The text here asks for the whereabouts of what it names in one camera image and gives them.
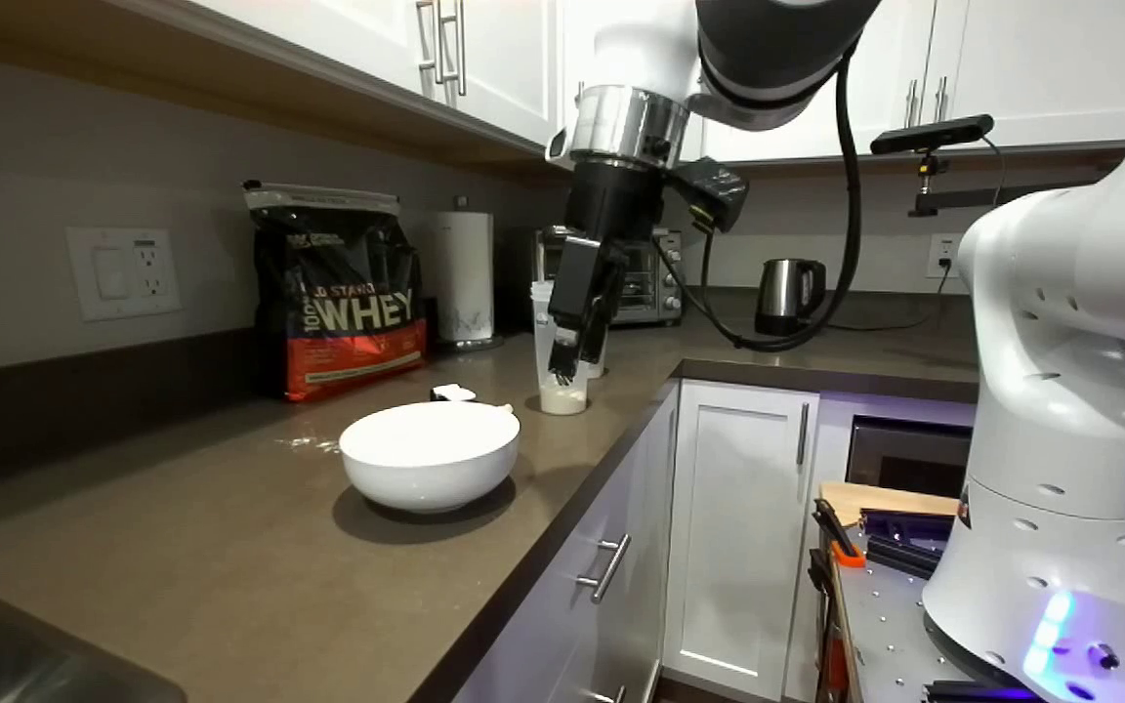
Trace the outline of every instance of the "whey protein bag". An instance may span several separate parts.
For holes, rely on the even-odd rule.
[[[379,191],[246,183],[257,333],[306,401],[424,362],[418,259]]]

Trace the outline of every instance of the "sink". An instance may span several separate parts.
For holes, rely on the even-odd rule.
[[[185,703],[185,692],[0,601],[0,703]]]

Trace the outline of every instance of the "lower cabinet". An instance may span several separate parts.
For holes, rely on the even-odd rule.
[[[692,682],[784,696],[818,411],[799,392],[681,392],[666,666]]]
[[[666,652],[675,392],[633,436],[460,703],[640,703]]]

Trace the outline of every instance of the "brown countertop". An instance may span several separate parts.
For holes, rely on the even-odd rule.
[[[972,396],[977,380],[970,334],[940,324],[753,357],[688,320],[619,333],[593,405],[549,418],[530,334],[512,334],[321,405],[243,401],[4,480],[0,599],[175,678],[197,703],[407,698],[675,367],[881,392],[929,380],[946,396]],[[512,401],[523,448],[493,499],[401,519],[349,488],[334,441],[435,381]]]

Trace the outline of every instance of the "white robot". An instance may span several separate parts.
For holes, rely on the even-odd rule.
[[[744,183],[681,169],[688,114],[773,129],[835,75],[875,0],[623,0],[603,75],[550,146],[576,165],[550,311],[560,380],[593,359],[623,242],[681,189],[730,225]],[[1125,703],[1125,161],[1101,183],[1025,196],[963,242],[980,342],[965,506],[927,616],[1043,698]]]

